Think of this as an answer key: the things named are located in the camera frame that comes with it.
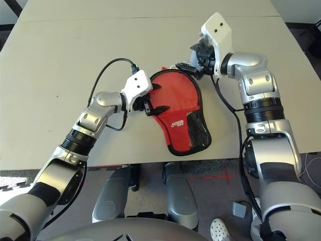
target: white shoe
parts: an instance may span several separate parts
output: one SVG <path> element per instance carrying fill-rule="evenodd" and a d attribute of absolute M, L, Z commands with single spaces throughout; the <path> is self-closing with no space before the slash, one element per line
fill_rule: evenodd
<path fill-rule="evenodd" d="M 255 201 L 257 202 L 257 205 L 258 205 L 259 207 L 261 207 L 260 198 L 259 198 L 259 197 L 256 197 L 256 198 L 255 198 Z M 257 217 L 257 214 L 256 214 L 254 208 L 252 208 L 252 221 L 254 220 L 255 217 Z"/>
<path fill-rule="evenodd" d="M 229 240 L 230 234 L 225 223 L 220 218 L 215 218 L 213 220 L 210 232 L 213 241 Z"/>

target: silver robot arm segment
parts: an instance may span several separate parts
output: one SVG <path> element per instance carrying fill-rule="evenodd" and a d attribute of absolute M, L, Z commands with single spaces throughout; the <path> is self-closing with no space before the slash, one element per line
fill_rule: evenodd
<path fill-rule="evenodd" d="M 261 236 L 265 240 L 319 240 L 321 200 L 298 178 L 299 152 L 266 57 L 233 53 L 231 29 L 219 13 L 211 16 L 201 29 L 200 43 L 207 48 L 213 46 L 215 58 L 202 54 L 203 51 L 201 56 L 192 54 L 191 63 L 193 55 L 198 63 L 213 66 L 216 61 L 211 69 L 216 78 L 227 76 L 238 81 L 247 120 L 246 132 L 252 137 L 245 143 L 246 166 L 260 182 Z"/>
<path fill-rule="evenodd" d="M 34 240 L 57 205 L 75 195 L 89 152 L 114 113 L 131 112 L 136 98 L 152 90 L 143 70 L 130 76 L 121 93 L 99 92 L 35 178 L 33 188 L 0 206 L 0 239 Z"/>

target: red tape mark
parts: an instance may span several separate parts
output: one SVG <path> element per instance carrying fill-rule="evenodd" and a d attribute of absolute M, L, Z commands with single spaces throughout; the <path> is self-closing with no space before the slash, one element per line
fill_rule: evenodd
<path fill-rule="evenodd" d="M 227 184 L 230 184 L 230 179 L 229 179 L 229 175 L 227 174 L 227 167 L 224 166 L 224 171 L 225 171 L 225 176 L 226 176 L 226 182 Z"/>
<path fill-rule="evenodd" d="M 195 181 L 196 179 L 203 179 L 203 180 L 209 180 L 209 179 L 222 179 L 226 178 L 228 180 L 228 184 L 230 183 L 230 179 L 234 177 L 233 174 L 231 175 L 216 175 L 216 176 L 205 176 L 205 177 L 189 177 L 189 180 Z"/>

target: black cable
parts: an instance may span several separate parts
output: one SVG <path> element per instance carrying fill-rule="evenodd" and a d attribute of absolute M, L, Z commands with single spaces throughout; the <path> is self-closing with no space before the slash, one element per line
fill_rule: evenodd
<path fill-rule="evenodd" d="M 237 122 L 237 127 L 238 127 L 238 134 L 239 134 L 239 173 L 240 173 L 240 177 L 241 177 L 241 182 L 242 182 L 242 186 L 245 192 L 245 195 L 247 196 L 249 202 L 251 203 L 252 207 L 254 208 L 257 216 L 259 217 L 259 219 L 262 221 L 262 214 L 261 214 L 261 209 L 258 206 L 253 191 L 251 189 L 250 183 L 246 177 L 245 171 L 244 171 L 244 164 L 243 164 L 243 150 L 244 150 L 244 146 L 245 143 L 248 141 L 248 139 L 250 138 L 250 136 L 247 136 L 246 139 L 244 140 L 244 142 L 242 142 L 242 128 L 241 128 L 241 123 L 240 123 L 240 119 L 238 118 L 237 114 L 235 112 L 237 111 L 241 111 L 242 109 L 234 109 L 229 103 L 228 101 L 225 99 L 225 97 L 222 95 L 221 90 L 220 90 L 220 86 L 219 86 L 219 79 L 217 79 L 217 81 L 215 82 L 213 75 L 210 75 L 211 80 L 213 82 L 214 88 L 219 96 L 219 98 L 221 99 L 221 101 L 225 104 L 225 106 L 227 107 L 227 109 L 233 114 L 233 116 L 236 119 Z"/>
<path fill-rule="evenodd" d="M 94 91 L 95 91 L 95 89 L 96 89 L 96 86 L 97 86 L 97 84 L 98 84 L 98 81 L 100 80 L 100 77 L 102 76 L 102 74 L 105 72 L 105 70 L 106 70 L 110 65 L 112 65 L 113 63 L 115 63 L 115 62 L 117 62 L 117 61 L 126 61 L 126 62 L 130 63 L 130 64 L 131 64 L 131 73 L 132 73 L 132 74 L 136 73 L 136 72 L 139 70 L 139 68 L 137 67 L 137 65 L 135 65 L 130 59 L 117 58 L 117 59 L 111 60 L 108 64 L 105 65 L 105 67 L 102 68 L 102 70 L 100 71 L 99 75 L 97 76 L 97 79 L 96 79 L 96 81 L 95 81 L 95 83 L 94 83 L 94 86 L 92 87 L 92 90 L 91 90 L 90 95 L 89 95 L 89 98 L 88 98 L 87 107 L 90 105 L 92 96 L 93 96 L 93 94 L 94 94 Z M 106 125 L 106 127 L 111 128 L 111 129 L 114 130 L 114 131 L 121 131 L 121 130 L 124 128 L 125 124 L 126 124 L 126 120 L 127 120 L 127 110 L 126 110 L 126 108 L 125 108 L 125 109 L 124 109 L 124 116 L 123 116 L 123 119 L 122 119 L 122 125 L 121 125 L 121 127 L 120 127 L 120 128 L 115 128 L 115 127 L 112 127 L 112 126 L 110 126 L 110 125 Z"/>
<path fill-rule="evenodd" d="M 89 95 L 89 99 L 88 99 L 87 107 L 90 105 L 91 98 L 92 98 L 92 96 L 93 96 L 93 94 L 94 94 L 94 91 L 95 91 L 95 89 L 96 89 L 96 86 L 97 86 L 97 84 L 98 84 L 98 81 L 99 81 L 100 77 L 102 76 L 102 74 L 105 72 L 105 70 L 106 70 L 110 65 L 112 65 L 113 63 L 115 63 L 115 62 L 117 62 L 117 61 L 126 61 L 126 62 L 130 63 L 132 67 L 133 67 L 133 66 L 136 66 L 130 59 L 126 59 L 126 58 L 113 59 L 113 60 L 111 60 L 108 64 L 106 64 L 105 67 L 103 67 L 102 70 L 100 71 L 100 73 L 99 73 L 99 75 L 97 76 L 97 79 L 96 79 L 96 81 L 95 81 L 95 83 L 94 83 L 94 86 L 93 86 L 92 89 L 91 89 L 91 92 L 90 92 L 90 95 Z"/>
<path fill-rule="evenodd" d="M 121 127 L 120 128 L 115 128 L 115 127 L 112 127 L 112 126 L 110 126 L 110 125 L 106 125 L 108 128 L 111 128 L 112 130 L 114 130 L 114 131 L 121 131 L 122 129 L 124 129 L 124 126 L 125 126 L 125 124 L 126 124 L 126 120 L 127 120 L 127 110 L 125 109 L 124 110 L 124 116 L 123 116 L 123 118 L 122 118 L 122 125 L 121 125 Z"/>
<path fill-rule="evenodd" d="M 87 174 L 87 162 L 85 162 L 85 166 L 84 166 L 84 175 L 82 177 L 82 180 L 81 180 L 81 183 L 78 187 L 78 190 L 77 192 L 75 193 L 74 197 L 70 200 L 70 202 L 57 214 L 55 215 L 53 218 L 51 218 L 46 224 L 45 226 L 43 227 L 43 229 L 45 229 L 46 227 L 48 227 L 50 224 L 52 224 L 54 221 L 56 221 L 73 203 L 74 201 L 76 200 L 76 198 L 78 197 L 83 185 L 84 185 L 84 182 L 85 182 L 85 179 L 86 179 L 86 174 Z"/>

